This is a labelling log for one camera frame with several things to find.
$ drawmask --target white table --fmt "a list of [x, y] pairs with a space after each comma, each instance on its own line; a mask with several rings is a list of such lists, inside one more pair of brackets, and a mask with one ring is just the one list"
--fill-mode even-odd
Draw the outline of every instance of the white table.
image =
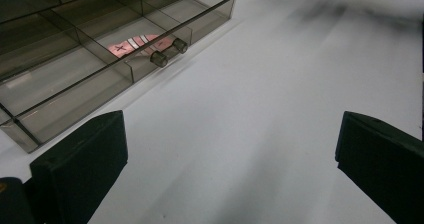
[[237, 0], [231, 21], [0, 176], [123, 109], [129, 162], [90, 223], [393, 223], [334, 152], [344, 111], [421, 138], [424, 0]]

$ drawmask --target white surface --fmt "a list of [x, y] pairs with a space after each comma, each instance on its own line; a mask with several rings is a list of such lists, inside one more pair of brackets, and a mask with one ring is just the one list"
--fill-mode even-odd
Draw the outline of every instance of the white surface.
[[[421, 137], [423, 7], [237, 0], [230, 22], [91, 115], [124, 109], [130, 156], [90, 223], [393, 223], [334, 151], [347, 110]], [[26, 180], [67, 133], [31, 155], [0, 134], [0, 176]]]

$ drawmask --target pink object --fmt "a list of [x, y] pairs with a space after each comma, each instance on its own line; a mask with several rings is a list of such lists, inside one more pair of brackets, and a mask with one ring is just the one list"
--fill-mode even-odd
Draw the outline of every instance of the pink object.
[[[157, 38], [158, 35], [140, 35], [135, 36], [132, 38], [129, 38], [126, 41], [123, 41], [118, 44], [109, 45], [107, 48], [110, 52], [113, 53], [113, 55], [117, 56], [118, 58], [130, 54], [133, 51], [137, 50], [141, 46], [145, 45], [149, 41], [152, 41], [153, 39]], [[169, 38], [163, 38], [156, 42], [153, 45], [150, 45], [148, 48], [142, 50], [140, 54], [142, 56], [150, 56], [155, 51], [163, 51], [169, 46], [172, 45], [172, 40]]]

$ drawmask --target pink marker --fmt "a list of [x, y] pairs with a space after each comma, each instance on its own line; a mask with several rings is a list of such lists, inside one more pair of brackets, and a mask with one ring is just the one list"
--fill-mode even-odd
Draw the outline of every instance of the pink marker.
[[[129, 38], [126, 41], [123, 41], [118, 44], [110, 45], [107, 49], [113, 53], [113, 55], [117, 56], [118, 58], [130, 54], [133, 51], [137, 50], [138, 48], [142, 47], [149, 41], [152, 41], [153, 39], [157, 38], [158, 35], [140, 35], [135, 36], [132, 38]], [[140, 54], [142, 56], [150, 56], [155, 51], [163, 51], [169, 46], [172, 45], [172, 40], [169, 38], [162, 38], [160, 41], [156, 42], [153, 45], [150, 45], [148, 48], [142, 50]]]

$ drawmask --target drawer organizer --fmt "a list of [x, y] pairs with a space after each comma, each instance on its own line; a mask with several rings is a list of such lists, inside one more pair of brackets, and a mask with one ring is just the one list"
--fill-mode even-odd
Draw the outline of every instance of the drawer organizer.
[[28, 2], [0, 12], [0, 128], [30, 153], [229, 20], [235, 0]]

